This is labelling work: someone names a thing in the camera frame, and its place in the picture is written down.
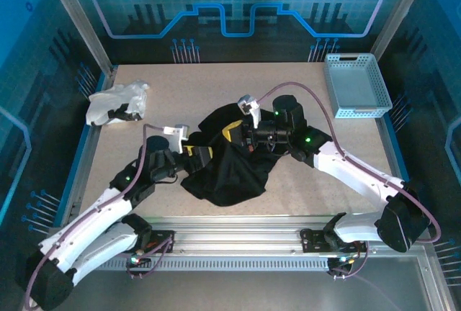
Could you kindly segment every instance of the aluminum frame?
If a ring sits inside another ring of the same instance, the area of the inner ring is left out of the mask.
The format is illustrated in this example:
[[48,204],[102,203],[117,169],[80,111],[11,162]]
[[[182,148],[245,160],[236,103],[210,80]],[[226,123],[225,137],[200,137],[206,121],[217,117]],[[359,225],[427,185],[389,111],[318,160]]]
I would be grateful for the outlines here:
[[[109,76],[105,76],[102,80],[101,88],[99,88],[98,84],[97,91],[110,88],[114,83],[116,75],[117,67],[114,67],[113,72]],[[65,204],[63,217],[60,223],[55,223],[56,226],[66,226],[80,213],[81,201],[85,194],[86,183],[88,181],[91,165],[93,163],[93,157],[96,153],[100,133],[101,127],[98,126],[91,126],[88,130],[88,135],[86,136],[81,155],[76,157],[79,162],[71,190],[69,192],[68,200]]]
[[[211,216],[147,221],[154,230],[176,232],[173,252],[165,257],[162,271],[216,271],[217,261],[241,262],[224,271],[326,271],[327,258],[347,255],[303,253],[299,232],[303,228],[321,229],[330,219],[331,216]],[[399,253],[384,243],[371,242],[370,258],[415,258],[431,308],[456,310],[432,244],[415,243],[409,252]],[[268,259],[278,263],[264,265]],[[99,270],[122,271],[124,262],[126,258],[115,257]]]
[[390,13],[384,27],[380,34],[377,36],[375,43],[372,46],[371,53],[373,53],[376,59],[379,61],[384,54],[389,42],[392,40],[394,34],[397,32],[403,19],[406,17],[410,6],[414,0],[399,0],[397,5],[394,6]]
[[84,39],[86,46],[88,47],[93,58],[101,68],[102,72],[106,76],[110,76],[112,73],[112,63],[106,54],[106,51],[102,47],[96,32],[93,29],[85,11],[80,5],[79,0],[61,0],[62,5],[66,9],[68,15],[72,19],[72,22],[79,31],[81,37]]

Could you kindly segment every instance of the crumpled white cloth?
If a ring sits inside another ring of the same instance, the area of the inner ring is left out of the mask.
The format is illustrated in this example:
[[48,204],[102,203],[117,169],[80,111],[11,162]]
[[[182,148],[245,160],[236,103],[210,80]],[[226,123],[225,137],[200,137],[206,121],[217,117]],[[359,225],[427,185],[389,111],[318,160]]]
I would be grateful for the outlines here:
[[149,85],[137,79],[126,86],[117,84],[90,95],[86,124],[100,126],[143,119],[146,113],[146,89],[149,89]]

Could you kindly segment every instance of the robotic arm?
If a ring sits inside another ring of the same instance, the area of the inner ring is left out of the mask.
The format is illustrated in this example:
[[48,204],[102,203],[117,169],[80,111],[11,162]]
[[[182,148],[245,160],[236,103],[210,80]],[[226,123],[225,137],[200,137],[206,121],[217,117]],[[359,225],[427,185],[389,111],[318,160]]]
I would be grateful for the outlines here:
[[[184,128],[171,131],[175,131],[175,137],[170,142],[161,136],[149,137],[144,158],[141,158],[141,147],[136,165],[131,163],[119,172],[90,208],[61,231],[44,239],[32,255],[18,260],[26,264],[18,266],[17,282],[27,290],[30,279],[35,280],[30,296],[41,308],[57,307],[89,272],[112,257],[125,253],[136,262],[137,257],[165,239],[170,239],[166,245],[173,242],[173,231],[152,231],[143,218],[129,215],[154,193],[157,183],[175,177],[184,169],[193,173],[211,159],[208,147],[185,145],[187,152],[179,153]],[[123,197],[117,198],[132,183],[139,168],[138,180]]]
[[[405,188],[401,179],[340,151],[329,135],[308,126],[294,96],[279,96],[273,101],[274,120],[270,121],[260,120],[259,105],[250,96],[242,98],[238,105],[247,115],[223,129],[230,142],[250,151],[258,145],[267,145],[271,150],[282,145],[296,160],[334,176],[366,197],[377,210],[360,215],[340,213],[321,231],[302,230],[305,252],[341,251],[353,242],[368,240],[382,241],[394,250],[406,252],[429,225],[428,217],[414,203],[389,187],[392,183]],[[183,169],[193,173],[206,166],[212,151],[209,147],[183,144],[184,127],[165,128],[164,133],[173,135],[170,142],[160,136],[149,137],[135,166],[126,166],[90,208],[42,241],[39,249],[25,259],[17,281],[26,289],[31,277],[36,280],[30,295],[44,310],[57,307],[89,272],[112,257],[125,253],[135,258],[165,238],[172,242],[173,231],[152,231],[144,219],[129,213],[155,191],[161,180]],[[131,185],[139,168],[139,178]],[[124,195],[117,198],[121,190]]]
[[[223,134],[228,140],[248,146],[250,150],[259,144],[272,148],[284,145],[293,158],[334,176],[375,206],[376,212],[359,215],[341,213],[327,224],[320,237],[333,249],[343,248],[355,241],[376,240],[396,251],[406,252],[427,229],[429,219],[421,209],[389,187],[396,184],[408,191],[405,182],[376,170],[345,150],[339,151],[331,136],[308,126],[303,108],[294,96],[277,97],[272,103],[274,120],[259,121],[257,127],[253,124],[259,117],[254,115],[255,103],[256,100],[249,96],[239,101],[239,107],[243,113],[251,114],[252,121],[242,120],[238,125],[227,126]],[[315,241],[313,233],[310,237],[310,241]]]

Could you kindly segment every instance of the blue plastic basket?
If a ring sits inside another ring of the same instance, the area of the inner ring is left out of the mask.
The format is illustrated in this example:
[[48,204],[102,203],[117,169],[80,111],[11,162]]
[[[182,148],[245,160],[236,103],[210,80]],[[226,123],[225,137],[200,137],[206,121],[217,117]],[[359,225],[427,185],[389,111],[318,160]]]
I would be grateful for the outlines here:
[[392,108],[373,54],[327,54],[324,71],[335,118],[381,118]]

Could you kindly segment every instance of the blue border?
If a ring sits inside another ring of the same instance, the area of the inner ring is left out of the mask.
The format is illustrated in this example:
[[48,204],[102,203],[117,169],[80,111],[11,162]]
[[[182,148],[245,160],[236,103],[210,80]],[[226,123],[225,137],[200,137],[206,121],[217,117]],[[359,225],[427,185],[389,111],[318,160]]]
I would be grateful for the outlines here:
[[398,169],[400,170],[402,179],[404,181],[410,181],[410,176],[408,175],[408,171],[406,170],[402,152],[400,151],[400,146],[398,145],[397,136],[395,135],[394,127],[392,126],[392,122],[390,121],[389,114],[384,114],[382,118],[384,119],[386,129],[388,129],[389,132],[390,144],[392,145],[392,149],[394,150],[395,159],[397,160]]
[[461,170],[456,161],[455,155],[452,152],[453,132],[461,125],[461,117],[456,118],[447,129],[447,139],[445,140],[445,152],[448,155],[449,162],[452,164],[458,183],[461,185]]
[[26,151],[24,152],[24,155],[22,156],[21,163],[14,175],[13,182],[11,186],[9,187],[4,203],[2,204],[1,209],[0,209],[0,226],[1,226],[6,216],[6,211],[8,210],[8,207],[13,199],[14,193],[16,192],[17,185],[22,176],[22,172],[24,172],[24,169],[26,168],[26,165],[27,165],[27,161],[29,160],[29,157],[30,157],[30,153],[32,152],[32,143],[30,140],[29,127],[25,123],[23,123],[21,119],[16,118],[14,115],[12,115],[2,106],[0,106],[0,114],[4,115],[10,122],[12,122],[14,126],[16,126],[22,131],[22,134],[24,135],[24,141],[26,143]]
[[93,1],[94,8],[101,19],[102,25],[104,26],[106,33],[112,38],[116,40],[129,40],[129,39],[161,39],[163,38],[175,25],[176,23],[183,17],[193,17],[199,16],[199,9],[219,9],[220,11],[220,27],[221,27],[221,34],[225,37],[251,37],[254,34],[254,26],[256,21],[256,9],[262,7],[272,7],[277,9],[277,15],[285,15],[285,16],[293,16],[303,27],[306,29],[313,37],[330,37],[330,38],[340,38],[340,37],[354,37],[354,38],[361,38],[368,35],[370,29],[375,21],[375,18],[382,6],[384,0],[378,0],[376,6],[371,14],[371,17],[365,27],[364,32],[362,33],[319,33],[314,31],[314,29],[301,17],[299,12],[295,10],[285,10],[283,9],[283,3],[278,2],[268,2],[268,3],[257,3],[253,4],[250,9],[250,27],[248,32],[227,32],[226,28],[226,20],[225,20],[225,9],[222,4],[219,3],[200,3],[200,4],[193,4],[192,11],[185,11],[179,12],[175,18],[172,19],[170,23],[160,32],[160,34],[145,34],[145,35],[116,35],[114,34],[109,26],[106,17],[104,16],[101,7],[97,0]]
[[[99,81],[98,81],[95,92],[101,91],[102,85],[104,84],[105,79],[106,77],[104,73],[101,72],[101,76],[99,77]],[[63,221],[64,212],[66,211],[67,203],[71,195],[72,185],[75,179],[75,175],[77,174],[77,169],[80,164],[81,155],[84,152],[84,147],[86,144],[86,138],[88,137],[88,134],[89,134],[89,129],[90,129],[90,126],[85,124],[84,129],[80,136],[79,145],[77,146],[77,150],[75,152],[75,157],[73,158],[72,167],[71,167],[71,170],[69,171],[69,176],[67,177],[67,182],[66,182],[66,186],[64,187],[63,196],[61,197],[61,202],[59,203],[59,208],[58,208],[58,211],[56,212],[55,221],[53,223],[54,227],[60,227]]]

